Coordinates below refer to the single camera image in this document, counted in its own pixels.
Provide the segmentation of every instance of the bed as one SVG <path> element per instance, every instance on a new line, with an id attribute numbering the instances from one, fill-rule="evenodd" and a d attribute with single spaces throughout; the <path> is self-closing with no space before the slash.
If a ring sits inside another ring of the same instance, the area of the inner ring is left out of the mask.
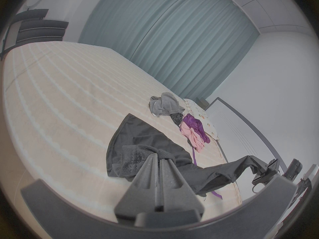
<path id="1" fill-rule="evenodd" d="M 128 113 L 192 153 L 171 118 L 149 110 L 150 96 L 170 90 L 111 49 L 69 42 L 17 47 L 5 58 L 2 87 L 6 126 L 26 170 L 103 219 L 117 222 L 113 208 L 130 186 L 124 178 L 108 177 L 105 161 L 109 141 Z M 213 139 L 196 161 L 201 167 L 226 162 Z M 202 221 L 242 203 L 236 184 L 216 192 L 222 200 L 198 196 L 205 206 Z"/>

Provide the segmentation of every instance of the purple ribbon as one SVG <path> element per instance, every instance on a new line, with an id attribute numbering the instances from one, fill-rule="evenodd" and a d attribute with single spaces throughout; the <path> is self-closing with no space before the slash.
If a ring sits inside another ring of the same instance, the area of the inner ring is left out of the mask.
<path id="1" fill-rule="evenodd" d="M 195 151 L 194 151 L 194 147 L 192 147 L 193 149 L 193 160 L 194 160 L 194 165 L 197 166 L 197 162 L 196 162 L 196 158 L 195 158 Z M 213 195 L 216 197 L 219 197 L 220 199 L 223 200 L 223 197 L 220 194 L 217 194 L 215 191 L 212 191 Z"/>

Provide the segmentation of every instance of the curtain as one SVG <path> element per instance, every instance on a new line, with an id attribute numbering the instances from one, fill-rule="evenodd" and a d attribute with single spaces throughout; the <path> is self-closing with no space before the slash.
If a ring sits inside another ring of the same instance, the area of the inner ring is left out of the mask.
<path id="1" fill-rule="evenodd" d="M 258 36 L 230 0 L 102 0 L 80 42 L 117 51 L 181 98 L 207 98 Z"/>

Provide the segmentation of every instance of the dark gray garment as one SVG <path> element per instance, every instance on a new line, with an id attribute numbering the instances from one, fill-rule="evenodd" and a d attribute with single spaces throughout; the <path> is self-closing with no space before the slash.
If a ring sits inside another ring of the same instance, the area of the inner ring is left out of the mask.
<path id="1" fill-rule="evenodd" d="M 182 113 L 185 109 L 172 93 L 164 92 L 161 97 L 152 96 L 150 98 L 150 110 L 155 116 L 168 116 L 170 114 Z"/>
<path id="2" fill-rule="evenodd" d="M 194 193 L 200 196 L 205 196 L 207 192 L 235 182 L 247 167 L 251 168 L 253 174 L 257 173 L 257 166 L 250 159 L 250 156 L 207 168 L 196 166 L 185 149 L 151 125 L 132 114 L 128 114 L 108 146 L 106 152 L 107 174 L 110 177 L 120 175 L 128 181 L 132 181 L 144 163 L 143 160 L 146 160 L 146 156 L 154 152 L 161 153 L 164 158 L 173 156 L 181 175 Z"/>

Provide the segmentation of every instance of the beige floor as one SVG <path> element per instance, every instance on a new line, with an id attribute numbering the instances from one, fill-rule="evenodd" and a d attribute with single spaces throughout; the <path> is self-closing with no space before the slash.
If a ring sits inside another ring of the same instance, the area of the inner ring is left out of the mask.
<path id="1" fill-rule="evenodd" d="M 0 97 L 2 97 L 2 69 L 3 60 L 0 63 Z M 50 239 L 51 237 L 44 231 L 36 221 L 29 208 L 26 206 L 20 189 L 34 182 L 30 173 L 26 170 L 18 157 L 11 142 L 8 130 L 5 124 L 2 100 L 0 102 L 0 186 L 22 221 L 39 237 Z"/>

